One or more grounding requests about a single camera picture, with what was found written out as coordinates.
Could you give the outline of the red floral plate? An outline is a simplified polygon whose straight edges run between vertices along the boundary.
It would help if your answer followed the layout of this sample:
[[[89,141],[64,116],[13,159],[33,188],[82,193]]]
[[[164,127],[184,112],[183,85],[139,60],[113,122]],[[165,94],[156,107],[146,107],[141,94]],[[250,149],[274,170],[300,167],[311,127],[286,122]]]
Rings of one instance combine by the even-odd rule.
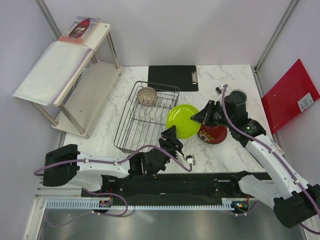
[[[205,143],[211,145],[217,145],[222,143],[228,134],[228,130],[225,126],[205,126],[203,130],[197,132],[198,137]]]

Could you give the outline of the lime green plate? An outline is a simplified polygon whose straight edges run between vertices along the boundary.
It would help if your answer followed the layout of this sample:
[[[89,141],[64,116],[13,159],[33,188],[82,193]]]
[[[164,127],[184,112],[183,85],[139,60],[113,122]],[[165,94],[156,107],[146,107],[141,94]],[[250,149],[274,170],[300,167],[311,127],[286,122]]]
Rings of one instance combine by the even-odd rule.
[[[178,139],[188,139],[194,136],[201,124],[192,120],[191,117],[196,115],[199,110],[190,104],[180,104],[171,109],[166,117],[166,128],[172,126],[176,128]]]

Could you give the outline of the dark wire dish rack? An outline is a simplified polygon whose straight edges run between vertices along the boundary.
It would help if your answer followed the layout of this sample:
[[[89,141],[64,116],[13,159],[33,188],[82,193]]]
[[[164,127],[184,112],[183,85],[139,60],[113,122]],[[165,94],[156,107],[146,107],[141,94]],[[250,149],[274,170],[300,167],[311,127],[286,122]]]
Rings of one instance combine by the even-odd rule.
[[[137,100],[137,92],[144,87],[149,87],[148,82],[134,83],[116,130],[113,144],[124,153],[133,153],[145,145],[158,147],[161,133],[167,129],[167,115],[178,104],[180,91],[156,91],[153,88],[157,103],[142,105]]]

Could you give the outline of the dark green mug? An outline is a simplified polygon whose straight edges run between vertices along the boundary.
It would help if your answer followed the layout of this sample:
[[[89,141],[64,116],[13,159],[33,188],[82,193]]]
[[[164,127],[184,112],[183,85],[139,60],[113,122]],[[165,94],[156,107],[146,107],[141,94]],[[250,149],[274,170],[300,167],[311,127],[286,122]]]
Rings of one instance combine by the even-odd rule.
[[[245,91],[241,90],[241,89],[235,89],[230,93],[230,96],[233,97],[238,97],[240,98],[243,102],[247,101],[247,94]]]

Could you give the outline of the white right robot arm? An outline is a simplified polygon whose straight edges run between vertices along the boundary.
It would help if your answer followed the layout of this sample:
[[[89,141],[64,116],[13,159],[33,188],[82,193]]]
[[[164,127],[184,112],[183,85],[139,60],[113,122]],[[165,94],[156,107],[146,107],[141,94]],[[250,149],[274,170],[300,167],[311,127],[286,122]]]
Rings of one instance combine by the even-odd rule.
[[[248,194],[269,206],[287,228],[301,225],[320,214],[320,186],[311,185],[300,176],[277,151],[262,125],[248,117],[247,95],[242,90],[222,94],[218,101],[209,100],[191,120],[206,127],[223,126],[265,169],[273,184],[251,173],[236,174],[229,184],[235,197]]]

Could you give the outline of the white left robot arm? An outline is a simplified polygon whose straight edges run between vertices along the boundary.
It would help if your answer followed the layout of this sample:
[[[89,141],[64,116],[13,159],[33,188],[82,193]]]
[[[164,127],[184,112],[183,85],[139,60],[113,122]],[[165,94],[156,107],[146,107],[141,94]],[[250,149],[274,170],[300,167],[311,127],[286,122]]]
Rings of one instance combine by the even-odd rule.
[[[170,161],[184,166],[186,157],[183,144],[178,140],[175,126],[163,131],[159,146],[144,145],[126,157],[102,157],[78,150],[76,144],[68,144],[45,155],[45,164],[34,172],[42,177],[46,187],[66,184],[84,188],[99,197],[106,196],[110,185],[104,176],[125,179],[141,175],[155,175],[165,171]]]

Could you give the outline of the black clipboard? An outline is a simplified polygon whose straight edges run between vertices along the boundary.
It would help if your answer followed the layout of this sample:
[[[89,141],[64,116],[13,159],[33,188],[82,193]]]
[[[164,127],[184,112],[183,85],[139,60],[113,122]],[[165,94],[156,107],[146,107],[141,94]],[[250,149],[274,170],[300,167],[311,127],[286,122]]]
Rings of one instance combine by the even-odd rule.
[[[197,68],[195,65],[150,65],[147,86],[157,92],[197,92]]]

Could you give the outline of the patterned ceramic bowl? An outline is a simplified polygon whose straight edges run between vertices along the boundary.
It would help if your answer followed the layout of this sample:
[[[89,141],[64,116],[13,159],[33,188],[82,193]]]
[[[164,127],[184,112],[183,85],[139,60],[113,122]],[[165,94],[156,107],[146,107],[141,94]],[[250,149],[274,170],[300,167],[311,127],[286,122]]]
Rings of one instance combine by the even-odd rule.
[[[152,87],[142,87],[138,90],[136,98],[144,106],[154,106],[158,101],[157,92]]]

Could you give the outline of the Little Women book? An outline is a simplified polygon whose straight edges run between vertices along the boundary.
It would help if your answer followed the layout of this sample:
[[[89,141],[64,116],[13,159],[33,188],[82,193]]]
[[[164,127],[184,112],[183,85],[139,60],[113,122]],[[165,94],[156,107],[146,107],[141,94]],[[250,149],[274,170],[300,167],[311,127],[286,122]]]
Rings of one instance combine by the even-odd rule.
[[[271,145],[283,156],[285,152],[282,150],[282,148],[271,138],[270,139]]]

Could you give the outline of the white two-tier shelf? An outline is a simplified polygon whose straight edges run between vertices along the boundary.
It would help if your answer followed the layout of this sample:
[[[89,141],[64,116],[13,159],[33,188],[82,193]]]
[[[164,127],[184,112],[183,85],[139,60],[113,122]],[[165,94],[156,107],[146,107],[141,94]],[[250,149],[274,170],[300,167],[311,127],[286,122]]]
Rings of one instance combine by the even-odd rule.
[[[51,122],[54,129],[84,139],[90,138],[91,129],[107,96],[117,78],[122,75],[110,30],[110,24],[100,23],[85,42],[93,51],[85,57],[53,102],[59,109],[57,117],[52,117],[40,104],[32,103]],[[104,40],[108,42],[113,63],[98,61],[96,51]]]

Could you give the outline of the red folder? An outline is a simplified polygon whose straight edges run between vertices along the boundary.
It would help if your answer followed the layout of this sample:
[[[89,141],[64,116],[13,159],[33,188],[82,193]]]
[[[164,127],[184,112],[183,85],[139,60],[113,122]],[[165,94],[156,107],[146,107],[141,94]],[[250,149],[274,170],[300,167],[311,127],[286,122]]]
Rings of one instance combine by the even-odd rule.
[[[320,98],[303,62],[298,59],[262,97],[271,134],[275,134]]]

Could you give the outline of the red illustrated book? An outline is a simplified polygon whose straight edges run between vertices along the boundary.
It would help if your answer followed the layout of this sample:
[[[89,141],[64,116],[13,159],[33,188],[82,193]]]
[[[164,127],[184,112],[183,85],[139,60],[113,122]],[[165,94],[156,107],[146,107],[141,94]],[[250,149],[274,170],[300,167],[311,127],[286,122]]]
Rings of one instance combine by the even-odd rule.
[[[100,18],[78,16],[58,41],[74,45],[84,45],[100,22]]]

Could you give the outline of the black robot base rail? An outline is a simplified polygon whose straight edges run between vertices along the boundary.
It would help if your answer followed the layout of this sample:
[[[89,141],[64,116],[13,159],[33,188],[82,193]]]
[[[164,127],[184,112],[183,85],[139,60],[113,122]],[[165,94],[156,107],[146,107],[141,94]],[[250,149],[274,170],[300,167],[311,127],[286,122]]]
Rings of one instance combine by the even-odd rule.
[[[236,186],[235,173],[172,173],[135,175],[126,178],[103,176],[102,189],[82,197],[108,198],[117,204],[204,205],[221,204],[223,199],[250,198]]]

